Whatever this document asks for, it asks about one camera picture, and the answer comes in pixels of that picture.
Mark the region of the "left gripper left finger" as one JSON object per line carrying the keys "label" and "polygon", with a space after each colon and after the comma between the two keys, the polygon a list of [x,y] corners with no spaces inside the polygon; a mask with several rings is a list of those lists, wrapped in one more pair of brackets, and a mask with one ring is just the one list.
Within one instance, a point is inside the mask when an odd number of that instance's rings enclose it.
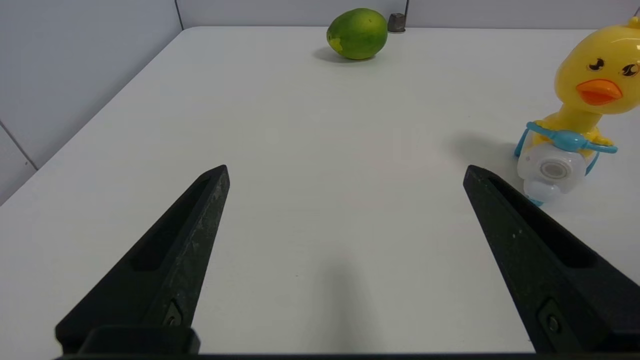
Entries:
{"label": "left gripper left finger", "polygon": [[222,218],[225,165],[202,173],[55,326],[65,356],[185,356]]}

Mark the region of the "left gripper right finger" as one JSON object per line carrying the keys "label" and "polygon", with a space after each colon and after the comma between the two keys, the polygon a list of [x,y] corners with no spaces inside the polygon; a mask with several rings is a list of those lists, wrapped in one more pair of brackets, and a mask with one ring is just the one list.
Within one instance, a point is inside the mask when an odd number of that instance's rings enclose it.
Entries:
{"label": "left gripper right finger", "polygon": [[638,354],[640,288],[497,174],[462,185],[537,353]]}

